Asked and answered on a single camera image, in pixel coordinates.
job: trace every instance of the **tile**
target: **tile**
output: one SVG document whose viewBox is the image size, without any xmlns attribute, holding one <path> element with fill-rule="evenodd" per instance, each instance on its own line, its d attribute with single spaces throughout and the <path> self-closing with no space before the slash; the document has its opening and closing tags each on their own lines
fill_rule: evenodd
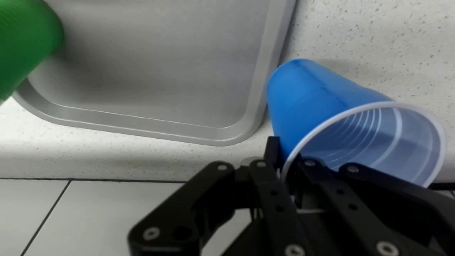
<svg viewBox="0 0 455 256">
<path fill-rule="evenodd" d="M 72 182 L 27 256 L 126 256 L 129 229 L 179 185 Z"/>
<path fill-rule="evenodd" d="M 45 219 L 64 181 L 0 180 L 0 255 L 20 255 Z"/>
</svg>

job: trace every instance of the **cup rim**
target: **cup rim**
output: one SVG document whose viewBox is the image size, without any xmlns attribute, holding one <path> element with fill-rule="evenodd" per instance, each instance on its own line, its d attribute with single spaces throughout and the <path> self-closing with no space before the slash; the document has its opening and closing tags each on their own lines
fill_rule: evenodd
<svg viewBox="0 0 455 256">
<path fill-rule="evenodd" d="M 441 125 L 441 123 L 434 117 L 434 114 L 431 114 L 426 110 L 422 110 L 419 107 L 415 106 L 408 106 L 408 104 L 401 104 L 401 103 L 395 103 L 395 101 L 385 101 L 385 103 L 371 103 L 371 104 L 365 104 L 365 106 L 360 106 L 347 111 L 343 111 L 334 117 L 331 117 L 330 120 L 325 120 L 323 124 L 317 125 L 314 130 L 311 130 L 306 137 L 303 137 L 298 144 L 293 148 L 293 151 L 289 154 L 283 170 L 281 170 L 281 175 L 280 180 L 283 182 L 286 182 L 287 174 L 289 174 L 289 168 L 290 165 L 294 162 L 294 160 L 297 158 L 297 155 L 300 154 L 300 151 L 314 138 L 317 137 L 321 131 L 324 131 L 325 128 L 331 127 L 333 124 L 350 117 L 350 116 L 355 116 L 358 113 L 364 113 L 364 111 L 370 111 L 370 110 L 380 110 L 380 108 L 398 108 L 398 110 L 407 110 L 407 111 L 412 111 L 416 113 L 419 116 L 422 116 L 424 118 L 426 118 L 434 130 L 438 134 L 438 140 L 439 140 L 439 158 L 431 172 L 431 175 L 426 178 L 426 181 L 424 184 L 419 184 L 421 187 L 426 188 L 429 187 L 429 184 L 436 178 L 436 175 L 439 174 L 442 164 L 444 164 L 444 158 L 445 158 L 445 133 L 444 128 Z"/>
</svg>

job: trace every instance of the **grout line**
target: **grout line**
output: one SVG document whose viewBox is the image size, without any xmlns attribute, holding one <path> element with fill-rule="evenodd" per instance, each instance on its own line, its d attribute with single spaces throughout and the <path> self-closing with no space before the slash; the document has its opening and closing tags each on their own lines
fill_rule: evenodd
<svg viewBox="0 0 455 256">
<path fill-rule="evenodd" d="M 0 181 L 75 181 L 75 182 L 132 182 L 132 184 L 185 184 L 186 181 L 156 180 L 88 180 L 88 178 L 0 178 Z"/>
<path fill-rule="evenodd" d="M 24 256 L 28 251 L 28 248 L 31 246 L 31 244 L 34 242 L 34 239 L 38 236 L 40 231 L 43 229 L 44 224 L 47 222 L 47 219 L 51 216 L 51 214 L 54 212 L 55 207 L 58 205 L 60 199 L 62 198 L 62 195 L 67 192 L 68 187 L 70 187 L 71 181 L 68 181 L 68 184 L 65 185 L 65 188 L 60 192 L 57 201 L 54 202 L 54 205 L 51 207 L 51 209 L 47 212 L 45 218 L 43 219 L 43 222 L 40 224 L 38 229 L 34 232 L 34 235 L 31 236 L 31 239 L 28 241 L 27 246 L 24 248 L 21 256 Z"/>
</svg>

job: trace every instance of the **green object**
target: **green object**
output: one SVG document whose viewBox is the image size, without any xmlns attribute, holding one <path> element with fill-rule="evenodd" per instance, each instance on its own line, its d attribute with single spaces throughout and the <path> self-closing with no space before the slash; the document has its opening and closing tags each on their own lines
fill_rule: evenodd
<svg viewBox="0 0 455 256">
<path fill-rule="evenodd" d="M 57 15 L 41 0 L 0 0 L 0 104 L 64 42 Z"/>
</svg>

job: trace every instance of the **tray rim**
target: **tray rim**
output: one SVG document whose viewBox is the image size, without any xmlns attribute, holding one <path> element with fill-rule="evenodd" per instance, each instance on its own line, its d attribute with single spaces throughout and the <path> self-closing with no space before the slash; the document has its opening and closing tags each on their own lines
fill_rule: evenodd
<svg viewBox="0 0 455 256">
<path fill-rule="evenodd" d="M 47 98 L 41 97 L 33 87 L 33 84 L 25 80 L 20 88 L 13 94 L 13 98 L 31 114 L 67 127 L 77 128 L 88 128 L 95 131 L 107 131 L 115 134 L 129 134 L 139 137 L 151 137 L 159 140 L 172 140 L 180 143 L 192 143 L 192 144 L 203 144 L 203 145 L 233 145 L 240 141 L 244 141 L 250 135 L 253 135 L 257 128 L 262 125 L 263 117 L 266 114 L 266 83 L 269 80 L 269 74 L 279 64 L 281 50 L 284 46 L 286 34 L 290 27 L 290 20 L 293 17 L 293 10 L 296 6 L 296 0 L 269 0 L 267 16 L 264 23 L 264 32 L 262 36 L 262 43 L 259 47 L 259 56 L 256 60 L 254 74 L 252 79 L 252 86 L 247 97 L 246 111 L 242 118 L 229 127 L 203 127 L 203 125 L 192 125 L 182 124 L 175 121 L 162 121 L 162 120 L 151 120 L 151 118 L 139 118 L 139 117 L 128 117 L 124 114 L 118 114 L 118 118 L 131 120 L 149 120 L 149 123 L 159 125 L 172 124 L 176 130 L 183 130 L 185 127 L 190 127 L 186 134 L 185 133 L 165 133 L 158 130 L 139 130 L 132 127 L 115 127 L 109 124 L 99 124 L 94 121 L 84 120 L 68 120 L 64 114 L 72 114 L 77 111 L 85 111 L 92 116 L 115 116 L 101 111 L 87 111 L 74 107 L 58 106 Z"/>
</svg>

